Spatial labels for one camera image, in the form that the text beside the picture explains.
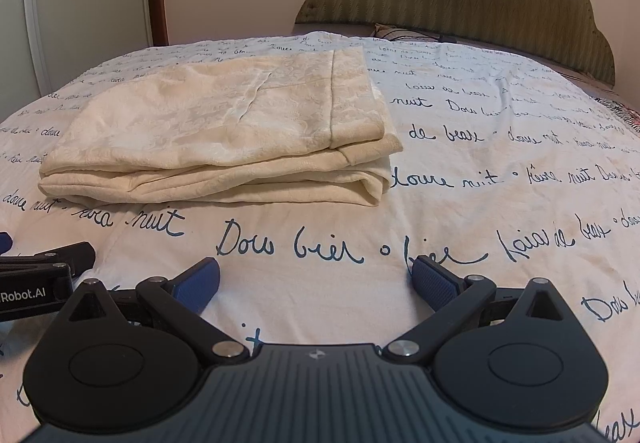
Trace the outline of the striped pillow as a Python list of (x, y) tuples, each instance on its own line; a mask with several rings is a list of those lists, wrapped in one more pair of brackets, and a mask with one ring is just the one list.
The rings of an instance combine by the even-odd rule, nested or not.
[(413, 41), (413, 42), (439, 42), (439, 43), (457, 43), (458, 40), (454, 36), (446, 36), (446, 34), (407, 29), (398, 26), (376, 24), (372, 33), (372, 38), (383, 39), (387, 41)]

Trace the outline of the cream textured pants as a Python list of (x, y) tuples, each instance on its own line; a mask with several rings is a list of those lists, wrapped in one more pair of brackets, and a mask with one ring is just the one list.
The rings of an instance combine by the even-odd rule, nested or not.
[(376, 206), (401, 140), (359, 47), (162, 68), (94, 96), (41, 192), (77, 202)]

